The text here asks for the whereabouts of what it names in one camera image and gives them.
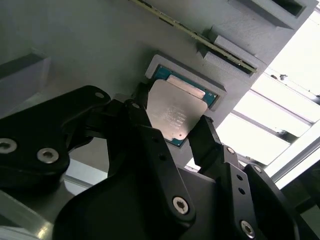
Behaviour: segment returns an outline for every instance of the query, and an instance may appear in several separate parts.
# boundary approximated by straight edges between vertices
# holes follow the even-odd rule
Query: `screw head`
[[[103,99],[105,97],[101,92],[96,92],[95,96],[98,98],[101,98],[101,99]]]
[[[134,107],[137,108],[137,109],[140,108],[140,106],[139,106],[138,104],[136,104],[136,103],[132,103],[132,106],[134,106]]]
[[[236,152],[235,152],[231,147],[229,147],[229,146],[228,146],[226,149],[227,149],[228,152],[231,153],[231,154],[235,154],[235,153],[236,153]]]
[[[255,231],[247,221],[242,220],[240,225],[241,225],[242,231],[245,233],[245,235],[247,235],[248,238],[250,239],[255,238],[256,236]]]
[[[45,147],[37,152],[36,157],[45,164],[52,164],[58,160],[59,153],[53,148]]]
[[[182,197],[176,196],[172,200],[174,208],[180,213],[180,214],[187,214],[189,211],[189,206],[186,200],[184,200]]]
[[[255,170],[257,170],[259,173],[262,173],[262,170],[258,166],[253,166]]]
[[[17,143],[10,138],[0,138],[0,154],[9,154],[17,149]]]

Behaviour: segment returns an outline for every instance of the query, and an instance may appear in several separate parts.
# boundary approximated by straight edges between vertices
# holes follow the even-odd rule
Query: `bright window light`
[[[313,152],[310,156],[304,159],[301,163],[299,163],[295,168],[289,171],[286,175],[280,178],[275,185],[282,189],[292,180],[297,178],[300,174],[302,174],[305,170],[310,168],[313,164],[318,162],[320,159],[320,148],[318,148],[315,152]]]
[[[270,68],[315,95],[320,95],[320,14],[314,11],[270,64]]]
[[[318,104],[266,74],[257,79],[252,89],[310,122],[320,119]]]
[[[271,163],[290,145],[232,113],[225,118],[216,131],[225,145],[265,165]]]
[[[265,172],[272,177],[302,150],[320,136],[320,121],[316,122],[305,134],[299,137],[291,146],[265,168]]]
[[[285,130],[300,137],[310,128],[305,122],[250,91],[244,95],[234,110],[275,132]]]

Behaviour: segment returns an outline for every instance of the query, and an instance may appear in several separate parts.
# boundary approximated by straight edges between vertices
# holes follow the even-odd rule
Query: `black mechanical linkage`
[[[64,206],[53,240],[318,239],[258,165],[239,165],[210,118],[202,116],[188,135],[201,167],[190,172],[175,165],[152,128],[148,86],[133,98],[111,100],[85,86],[0,119],[7,151],[0,154],[0,188],[25,194],[53,192],[68,153],[93,137],[106,139],[108,178]]]

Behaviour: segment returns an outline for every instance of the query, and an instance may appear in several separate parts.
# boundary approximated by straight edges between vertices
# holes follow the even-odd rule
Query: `slot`
[[[304,8],[294,0],[272,0],[272,1],[294,16],[298,16],[301,10]]]

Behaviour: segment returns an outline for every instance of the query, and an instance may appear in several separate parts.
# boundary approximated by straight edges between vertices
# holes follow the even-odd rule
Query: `metal bracket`
[[[85,86],[1,119],[0,188],[57,187],[70,162],[67,123],[109,101],[101,89]]]

